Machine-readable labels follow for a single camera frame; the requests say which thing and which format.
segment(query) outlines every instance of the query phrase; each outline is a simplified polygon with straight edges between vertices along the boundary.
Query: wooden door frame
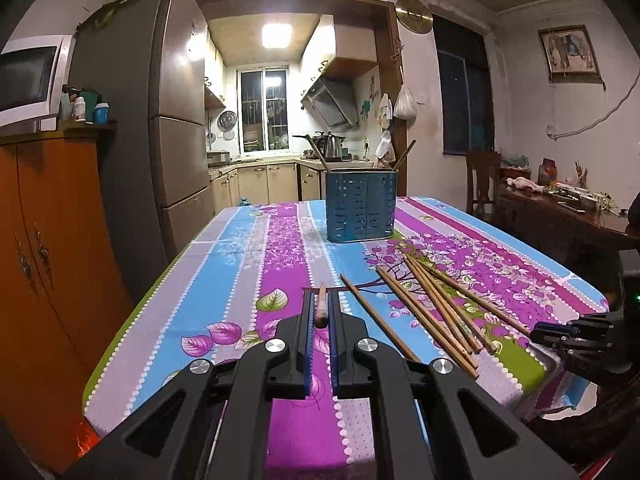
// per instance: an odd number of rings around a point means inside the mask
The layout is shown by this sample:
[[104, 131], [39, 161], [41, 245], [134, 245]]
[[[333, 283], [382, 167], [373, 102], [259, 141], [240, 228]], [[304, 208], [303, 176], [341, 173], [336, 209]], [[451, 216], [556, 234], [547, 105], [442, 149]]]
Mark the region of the wooden door frame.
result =
[[[373, 28], [376, 40], [380, 92], [395, 103], [402, 85], [402, 58], [395, 56], [400, 46], [396, 6], [381, 0], [196, 0], [207, 21], [246, 14], [301, 12], [332, 14], [338, 23]], [[396, 156], [407, 146], [406, 122], [394, 118], [392, 144]], [[376, 147], [370, 146], [373, 157]], [[406, 164], [398, 171], [398, 196], [406, 195]]]

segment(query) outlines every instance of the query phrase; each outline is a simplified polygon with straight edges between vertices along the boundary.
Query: metal screw cap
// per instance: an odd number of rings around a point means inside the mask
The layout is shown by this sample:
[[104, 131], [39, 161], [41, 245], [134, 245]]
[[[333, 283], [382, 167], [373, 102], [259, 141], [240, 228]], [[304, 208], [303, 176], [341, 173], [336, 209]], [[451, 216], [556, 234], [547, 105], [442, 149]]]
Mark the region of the metal screw cap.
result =
[[189, 364], [189, 371], [196, 375], [206, 374], [209, 368], [211, 368], [211, 364], [206, 359], [196, 359]]
[[363, 352], [373, 352], [378, 348], [378, 342], [370, 337], [365, 337], [358, 341], [358, 348]]
[[436, 359], [433, 362], [433, 369], [439, 373], [439, 374], [443, 374], [446, 375], [448, 373], [450, 373], [450, 371], [453, 370], [453, 363], [451, 361], [449, 361], [448, 359], [445, 359], [444, 357], [441, 357], [440, 359]]
[[274, 338], [269, 339], [264, 344], [264, 347], [267, 349], [267, 352], [273, 352], [274, 354], [277, 354], [278, 352], [282, 352], [286, 345], [287, 344], [282, 339]]

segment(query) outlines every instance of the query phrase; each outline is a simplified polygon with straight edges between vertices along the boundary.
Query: cabinet door handle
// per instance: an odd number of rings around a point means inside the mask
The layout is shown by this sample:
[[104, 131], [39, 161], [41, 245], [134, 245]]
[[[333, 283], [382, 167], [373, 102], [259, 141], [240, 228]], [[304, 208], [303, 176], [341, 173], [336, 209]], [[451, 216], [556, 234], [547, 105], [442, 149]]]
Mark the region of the cabinet door handle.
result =
[[16, 248], [18, 249], [18, 261], [20, 262], [22, 273], [24, 274], [24, 277], [27, 278], [31, 289], [35, 290], [33, 276], [31, 274], [31, 264], [29, 263], [28, 258], [22, 253], [22, 243], [20, 240], [18, 240], [18, 233], [14, 232], [14, 239]]
[[42, 234], [38, 231], [38, 227], [36, 223], [33, 223], [33, 230], [36, 233], [36, 240], [38, 241], [38, 254], [40, 255], [40, 260], [44, 265], [45, 270], [47, 271], [47, 276], [49, 277], [49, 281], [51, 280], [51, 267], [49, 263], [49, 250], [42, 243]]

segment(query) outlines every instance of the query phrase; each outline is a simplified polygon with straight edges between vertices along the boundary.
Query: window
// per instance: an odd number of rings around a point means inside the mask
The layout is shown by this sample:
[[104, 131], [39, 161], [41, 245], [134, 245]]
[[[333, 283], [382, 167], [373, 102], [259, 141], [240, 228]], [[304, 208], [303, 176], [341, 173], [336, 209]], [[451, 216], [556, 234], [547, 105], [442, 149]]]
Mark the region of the window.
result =
[[440, 16], [433, 17], [438, 51], [445, 155], [493, 151], [494, 100], [484, 38]]
[[239, 72], [242, 153], [289, 149], [287, 70]]

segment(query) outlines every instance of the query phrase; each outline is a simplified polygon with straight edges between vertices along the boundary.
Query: chopstick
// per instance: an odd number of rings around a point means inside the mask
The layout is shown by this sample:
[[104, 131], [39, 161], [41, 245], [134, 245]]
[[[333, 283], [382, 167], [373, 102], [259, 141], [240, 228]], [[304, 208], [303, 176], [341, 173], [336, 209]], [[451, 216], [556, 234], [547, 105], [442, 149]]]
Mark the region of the chopstick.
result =
[[396, 346], [396, 348], [400, 351], [400, 353], [410, 361], [415, 361], [420, 363], [420, 358], [414, 354], [411, 349], [407, 346], [407, 344], [400, 339], [400, 336], [396, 334], [393, 329], [382, 319], [382, 316], [378, 314], [375, 309], [369, 304], [369, 301], [365, 300], [360, 291], [353, 286], [344, 274], [340, 275], [340, 279], [347, 286], [347, 288], [351, 291], [351, 293], [356, 297], [356, 300], [362, 305], [363, 309], [367, 311], [367, 314], [371, 316], [373, 321], [380, 327], [380, 330], [386, 334], [386, 336], [391, 340], [391, 342]]
[[494, 314], [495, 317], [499, 318], [501, 321], [505, 322], [507, 325], [514, 327], [514, 329], [516, 329], [521, 334], [524, 334], [527, 337], [531, 336], [530, 330], [527, 327], [525, 327], [522, 323], [520, 323], [516, 319], [513, 319], [513, 317], [509, 316], [509, 314], [504, 313], [499, 308], [489, 303], [487, 300], [480, 298], [476, 293], [463, 287], [456, 280], [453, 280], [446, 274], [443, 274], [438, 269], [434, 269], [433, 267], [430, 267], [427, 264], [424, 264], [420, 261], [418, 262], [421, 264], [421, 266], [425, 270], [427, 270], [432, 276], [438, 278], [441, 282], [447, 283], [447, 285], [449, 285], [451, 288], [455, 288], [457, 291], [461, 292], [466, 297], [468, 297], [471, 301], [475, 301], [479, 306], [481, 306], [485, 310]]
[[466, 341], [466, 338], [462, 335], [462, 332], [460, 332], [460, 328], [458, 326], [458, 323], [456, 322], [456, 318], [458, 316], [447, 308], [448, 305], [444, 302], [444, 299], [440, 298], [439, 294], [433, 289], [422, 272], [418, 270], [416, 264], [410, 261], [406, 256], [403, 258], [403, 260], [404, 264], [409, 267], [409, 270], [414, 274], [416, 280], [418, 280], [418, 283], [420, 283], [420, 286], [423, 288], [426, 295], [431, 300], [431, 303], [433, 303], [433, 306], [438, 310], [438, 312], [440, 312], [442, 319], [446, 323], [453, 337], [458, 340], [458, 342], [462, 345], [462, 348], [464, 348], [468, 354], [471, 354], [471, 352], [473, 352], [473, 349]]
[[[422, 270], [421, 265], [418, 265], [417, 267], [420, 270]], [[431, 286], [433, 286], [433, 288], [435, 288], [440, 293], [440, 295], [449, 304], [449, 306], [462, 318], [462, 320], [466, 323], [466, 325], [474, 333], [474, 335], [480, 340], [480, 342], [482, 343], [482, 346], [486, 348], [489, 354], [491, 355], [495, 354], [495, 350], [496, 350], [495, 346], [493, 345], [491, 340], [487, 337], [487, 335], [484, 332], [482, 332], [482, 330], [480, 330], [480, 327], [473, 322], [473, 319], [471, 318], [471, 316], [469, 316], [466, 310], [460, 305], [456, 304], [455, 301], [453, 301], [451, 296], [447, 294], [447, 291], [442, 288], [442, 286], [435, 280], [433, 276], [431, 276], [428, 272], [423, 272], [423, 275], [427, 280], [429, 280], [429, 282], [431, 283]], [[478, 349], [478, 351], [479, 349], [482, 349], [482, 346], [479, 346], [479, 347], [477, 346], [478, 342], [475, 340], [473, 343], [471, 341], [469, 343], [475, 349]]]
[[418, 283], [420, 283], [420, 286], [431, 300], [431, 303], [433, 303], [438, 309], [442, 318], [447, 323], [449, 330], [451, 330], [451, 333], [456, 337], [460, 344], [469, 353], [479, 353], [482, 350], [482, 345], [476, 341], [464, 321], [460, 319], [457, 311], [452, 309], [450, 304], [447, 303], [444, 291], [438, 290], [433, 286], [433, 283], [431, 283], [427, 277], [427, 273], [422, 270], [422, 267], [419, 266], [415, 260], [405, 256], [404, 263], [414, 274], [416, 280], [418, 280]]
[[326, 287], [324, 282], [320, 284], [320, 290], [318, 291], [318, 306], [314, 313], [314, 325], [316, 328], [326, 328], [329, 324], [329, 317], [326, 311]]
[[404, 150], [404, 152], [402, 152], [402, 155], [400, 155], [400, 158], [396, 161], [394, 166], [391, 168], [391, 171], [397, 170], [400, 166], [402, 166], [404, 164], [404, 160], [406, 159], [406, 156], [409, 155], [409, 152], [411, 151], [411, 148], [414, 146], [414, 144], [415, 144], [415, 139], [412, 140], [411, 144], [409, 144], [406, 147], [406, 150]]
[[327, 173], [331, 173], [331, 168], [329, 168], [329, 166], [326, 163], [326, 160], [324, 160], [324, 156], [322, 156], [322, 153], [320, 152], [320, 150], [318, 150], [318, 147], [316, 146], [316, 143], [314, 142], [314, 140], [311, 138], [311, 136], [309, 134], [305, 135], [305, 139], [309, 141], [309, 144], [311, 144], [311, 148], [314, 150], [314, 152], [316, 153], [316, 157], [320, 160], [320, 163], [322, 164], [322, 166], [324, 167], [324, 170]]
[[460, 347], [460, 344], [441, 327], [438, 320], [436, 320], [428, 310], [418, 308], [415, 304], [417, 301], [414, 303], [415, 300], [409, 296], [406, 291], [402, 290], [402, 286], [399, 285], [398, 281], [392, 278], [384, 269], [376, 267], [376, 272], [412, 314], [414, 314], [415, 319], [420, 322], [423, 328], [433, 337], [434, 341], [440, 345], [449, 357], [474, 379], [478, 378], [478, 372], [476, 372], [470, 362], [469, 355], [466, 354], [462, 347]]

